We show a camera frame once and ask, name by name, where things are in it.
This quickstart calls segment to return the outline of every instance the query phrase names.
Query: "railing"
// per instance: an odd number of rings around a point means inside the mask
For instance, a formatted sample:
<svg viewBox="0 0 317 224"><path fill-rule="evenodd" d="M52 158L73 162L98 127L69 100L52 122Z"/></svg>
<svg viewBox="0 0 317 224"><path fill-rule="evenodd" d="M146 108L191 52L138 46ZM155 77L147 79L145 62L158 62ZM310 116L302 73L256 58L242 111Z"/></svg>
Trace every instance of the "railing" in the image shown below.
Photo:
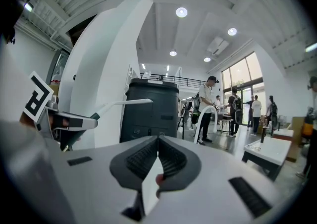
<svg viewBox="0 0 317 224"><path fill-rule="evenodd" d="M183 86L183 87L199 88L200 85L204 84L204 81L197 80L197 79L180 78L180 77L174 77L174 76L166 77L160 74L152 74L149 79L171 82L171 83L177 84L178 86Z"/></svg>

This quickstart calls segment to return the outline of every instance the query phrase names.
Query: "white tube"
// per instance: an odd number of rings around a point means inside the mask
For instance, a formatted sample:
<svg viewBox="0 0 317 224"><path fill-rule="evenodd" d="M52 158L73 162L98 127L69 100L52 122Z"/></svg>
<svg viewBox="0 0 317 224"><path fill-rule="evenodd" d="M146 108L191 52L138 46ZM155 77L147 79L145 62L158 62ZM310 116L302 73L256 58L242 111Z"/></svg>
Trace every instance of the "white tube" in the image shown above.
<svg viewBox="0 0 317 224"><path fill-rule="evenodd" d="M124 105L124 104L144 104L144 103L152 103L153 101L150 99L138 99L138 100L131 100L131 101L120 101L120 102L113 102L105 104L99 111L97 111L97 114L102 117L112 106L114 105Z"/></svg>
<svg viewBox="0 0 317 224"><path fill-rule="evenodd" d="M197 143L198 140L198 136L199 136L199 128L200 128L200 124L202 122L203 119L203 115L206 113L207 110L212 109L214 112L214 126L213 126L213 133L217 132L217 121L218 121L218 114L217 114L217 110L214 106L207 106L206 108L203 109L203 111L200 113L200 116L198 118L198 122L197 122L197 126L196 126L196 133L195 133L195 138L194 138L194 143Z"/></svg>

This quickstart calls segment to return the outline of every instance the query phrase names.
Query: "air conditioner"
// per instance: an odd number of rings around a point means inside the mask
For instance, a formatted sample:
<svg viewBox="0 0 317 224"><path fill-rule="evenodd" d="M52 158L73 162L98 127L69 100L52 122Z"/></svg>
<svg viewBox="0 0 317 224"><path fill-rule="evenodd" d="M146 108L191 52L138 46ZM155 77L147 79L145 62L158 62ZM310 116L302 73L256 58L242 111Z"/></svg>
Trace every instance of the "air conditioner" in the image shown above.
<svg viewBox="0 0 317 224"><path fill-rule="evenodd" d="M229 45L229 43L221 37L216 37L208 46L207 51L213 55L219 55Z"/></svg>

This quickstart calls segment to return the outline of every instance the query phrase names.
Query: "orange object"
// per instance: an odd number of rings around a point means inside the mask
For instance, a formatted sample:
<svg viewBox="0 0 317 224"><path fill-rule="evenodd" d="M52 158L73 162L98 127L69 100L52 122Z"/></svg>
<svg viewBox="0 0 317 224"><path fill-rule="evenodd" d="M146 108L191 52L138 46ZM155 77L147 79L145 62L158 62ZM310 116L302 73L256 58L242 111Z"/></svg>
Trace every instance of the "orange object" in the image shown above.
<svg viewBox="0 0 317 224"><path fill-rule="evenodd" d="M311 136L313 133L313 125L310 123L304 123L302 134L305 136Z"/></svg>

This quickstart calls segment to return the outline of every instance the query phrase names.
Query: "black trash bin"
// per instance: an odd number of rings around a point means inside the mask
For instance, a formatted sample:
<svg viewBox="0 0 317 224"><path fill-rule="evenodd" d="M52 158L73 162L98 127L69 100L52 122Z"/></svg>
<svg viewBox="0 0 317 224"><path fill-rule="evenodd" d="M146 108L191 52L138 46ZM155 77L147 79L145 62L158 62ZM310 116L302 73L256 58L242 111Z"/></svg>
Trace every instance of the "black trash bin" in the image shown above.
<svg viewBox="0 0 317 224"><path fill-rule="evenodd" d="M148 98L153 103L125 106L120 142L148 135L176 137L178 94L174 83L132 79L127 100Z"/></svg>

